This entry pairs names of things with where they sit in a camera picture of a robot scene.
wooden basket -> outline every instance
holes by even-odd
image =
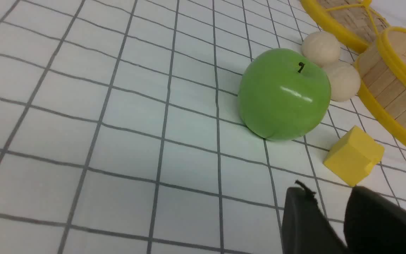
[[[406,146],[406,29],[387,28],[355,65],[362,80],[359,97]]]
[[[303,7],[322,29],[358,53],[364,52],[378,34],[390,25],[374,9],[371,0],[301,0]]]

table surface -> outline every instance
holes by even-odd
[[[0,253],[281,253],[295,180],[343,238],[322,161],[354,125],[385,147],[359,185],[406,209],[406,148],[358,97],[296,140],[239,119],[250,61],[316,31],[298,0],[0,0]]]

green apple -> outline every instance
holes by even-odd
[[[290,49],[271,49],[250,63],[242,76],[240,116],[263,138],[293,139],[321,122],[330,95],[322,68]]]

yellow foam block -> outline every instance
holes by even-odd
[[[355,186],[382,160],[385,148],[354,126],[331,148],[324,165],[345,183]]]

white ball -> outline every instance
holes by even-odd
[[[361,78],[352,65],[338,61],[324,66],[323,70],[332,87],[332,100],[346,101],[358,92]]]
[[[323,67],[338,61],[341,55],[341,44],[329,32],[313,32],[303,41],[302,54],[311,62]]]

